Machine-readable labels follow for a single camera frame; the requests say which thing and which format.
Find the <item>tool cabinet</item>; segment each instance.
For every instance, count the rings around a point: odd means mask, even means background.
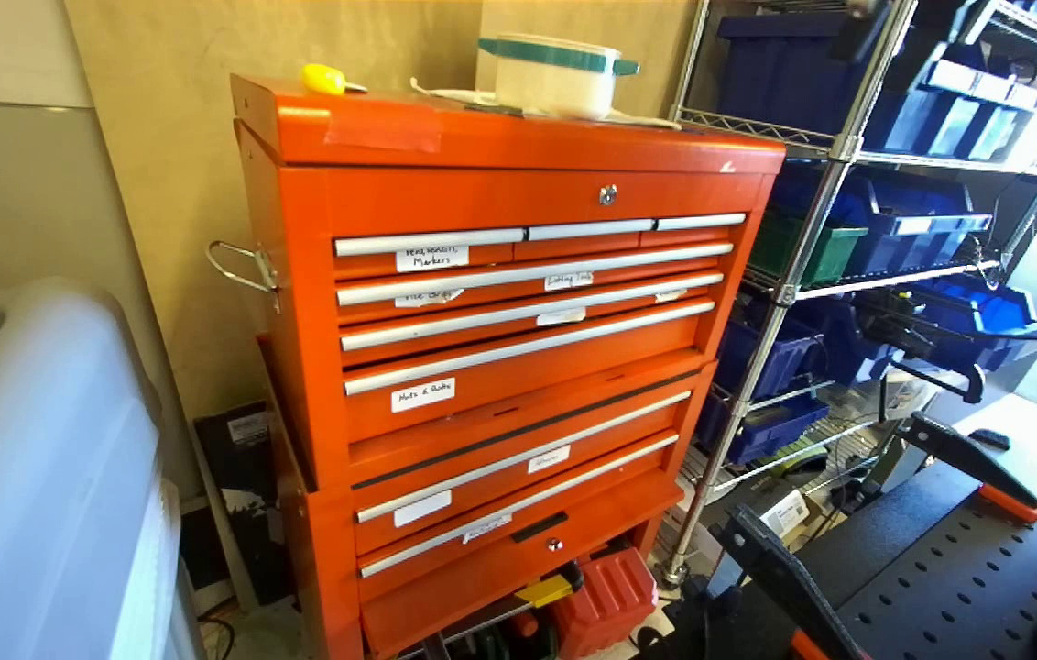
[[[400,655],[676,501],[784,150],[233,78],[279,488],[329,655]]]

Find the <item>wall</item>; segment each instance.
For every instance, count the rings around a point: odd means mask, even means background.
[[[624,111],[670,94],[688,0],[64,0],[188,414],[262,395],[249,294],[203,266],[249,239],[228,78],[298,81],[305,60],[381,94],[473,84],[477,32],[544,29],[644,61]]]
[[[163,407],[162,467],[184,491],[197,491],[179,395],[57,0],[2,7],[0,61],[12,60],[36,78],[0,74],[0,290],[68,276],[120,299]]]

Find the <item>lock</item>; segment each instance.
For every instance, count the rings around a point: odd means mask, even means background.
[[[598,187],[598,200],[600,200],[600,204],[614,204],[614,200],[620,200],[620,184]]]

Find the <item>cable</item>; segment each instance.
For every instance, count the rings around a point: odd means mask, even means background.
[[[233,628],[230,628],[228,621],[197,621],[197,623],[216,623],[216,628],[223,628],[223,632],[228,632],[228,644],[223,644],[223,654],[219,654],[219,660],[228,660],[228,655],[230,655],[230,649],[233,649]]]

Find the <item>shelving unit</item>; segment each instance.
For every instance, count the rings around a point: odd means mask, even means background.
[[[773,398],[752,398],[757,387],[757,376],[765,371],[765,356],[773,353],[780,327],[791,310],[791,305],[798,299],[818,299],[818,297],[841,297],[841,294],[865,294],[865,290],[879,290],[879,285],[903,285],[903,281],[925,281],[925,280],[949,280],[949,276],[966,276],[966,270],[1006,270],[1018,255],[1018,250],[1028,241],[1028,236],[1037,230],[1037,193],[1028,200],[1028,208],[1018,217],[1015,230],[1006,236],[1006,241],[999,244],[997,255],[982,255],[978,263],[952,263],[952,266],[935,266],[935,270],[907,270],[907,276],[886,276],[886,280],[861,280],[861,281],[830,281],[830,285],[806,285],[801,290],[801,276],[808,263],[808,253],[818,244],[818,239],[825,236],[825,219],[848,175],[854,164],[883,164],[883,167],[925,167],[925,172],[978,172],[978,175],[1024,175],[1037,184],[1037,164],[1011,164],[1011,160],[961,160],[961,158],[919,158],[919,154],[883,154],[883,150],[865,150],[865,128],[873,122],[873,111],[883,94],[883,78],[892,61],[892,54],[903,46],[907,26],[916,18],[919,0],[890,0],[886,7],[886,23],[875,37],[875,46],[867,54],[867,65],[861,74],[861,84],[854,93],[848,115],[841,122],[841,128],[834,136],[828,133],[806,133],[806,128],[791,128],[791,126],[769,126],[769,122],[752,122],[752,118],[731,118],[731,115],[709,115],[709,111],[676,111],[676,118],[688,128],[721,128],[721,133],[745,133],[745,136],[765,136],[765,139],[780,139],[787,143],[787,158],[791,160],[825,160],[825,175],[818,184],[818,197],[806,211],[806,227],[796,239],[796,253],[784,276],[765,276],[765,270],[746,270],[746,285],[753,285],[757,294],[765,294],[773,299],[769,318],[757,330],[757,349],[746,362],[746,374],[729,402],[724,426],[709,442],[709,459],[707,468],[696,479],[696,495],[692,507],[685,513],[676,546],[670,552],[665,574],[676,583],[682,579],[682,565],[685,565],[685,551],[692,543],[692,532],[701,523],[701,513],[707,501],[713,501],[718,495],[724,495],[729,488],[769,473],[776,463],[762,463],[752,467],[746,473],[735,478],[721,478],[724,468],[724,455],[731,447],[731,435],[745,422],[745,414],[757,409],[757,407],[773,407],[780,398],[813,393],[813,387],[798,387],[787,395],[773,395]],[[1037,46],[1037,13],[1006,2],[1006,0],[982,0],[961,26],[961,32],[949,44],[978,44],[989,29],[999,29],[1002,37],[1018,40],[1022,51]],[[949,44],[935,44],[929,54],[923,60],[923,65],[936,61],[946,54]],[[688,81],[692,81],[692,61],[682,65],[682,93],[685,94]]]

